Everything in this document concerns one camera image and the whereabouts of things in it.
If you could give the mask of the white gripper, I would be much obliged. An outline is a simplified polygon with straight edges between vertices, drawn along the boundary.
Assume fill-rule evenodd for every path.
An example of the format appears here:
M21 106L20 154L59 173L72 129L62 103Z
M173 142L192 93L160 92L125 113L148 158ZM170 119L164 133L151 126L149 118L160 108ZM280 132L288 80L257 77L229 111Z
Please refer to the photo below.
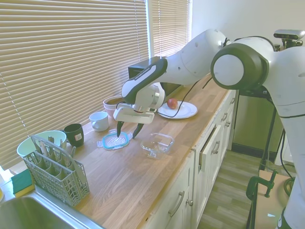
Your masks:
M121 134L121 129L124 122L128 123L138 123L136 129L132 134L132 138L134 139L141 129L143 128L144 124L150 124L154 118L154 112L144 111L143 113L139 113L134 111L133 106L126 103L119 103L114 111L113 118L118 121L116 134L117 137Z

